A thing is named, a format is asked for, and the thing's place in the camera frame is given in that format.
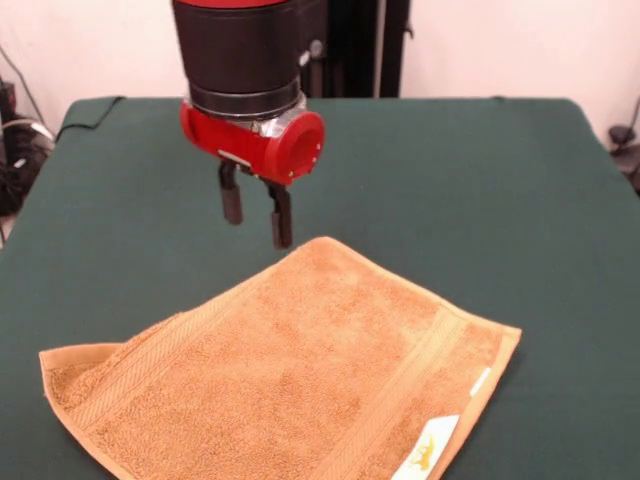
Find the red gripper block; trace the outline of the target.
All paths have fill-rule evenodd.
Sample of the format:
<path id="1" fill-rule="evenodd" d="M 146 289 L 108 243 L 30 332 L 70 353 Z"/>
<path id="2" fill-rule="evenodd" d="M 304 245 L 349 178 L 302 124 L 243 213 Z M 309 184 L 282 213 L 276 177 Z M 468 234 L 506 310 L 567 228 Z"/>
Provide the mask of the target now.
<path id="1" fill-rule="evenodd" d="M 319 160 L 325 141 L 325 125 L 320 115 L 308 110 L 304 99 L 278 117 L 249 121 L 213 117 L 183 102 L 180 122 L 192 144 L 232 161 L 222 162 L 218 169 L 223 215 L 229 224 L 239 225 L 243 221 L 235 164 L 274 182 L 266 183 L 273 201 L 273 242 L 277 249 L 289 248 L 293 242 L 291 198 L 284 186 L 311 173 Z"/>

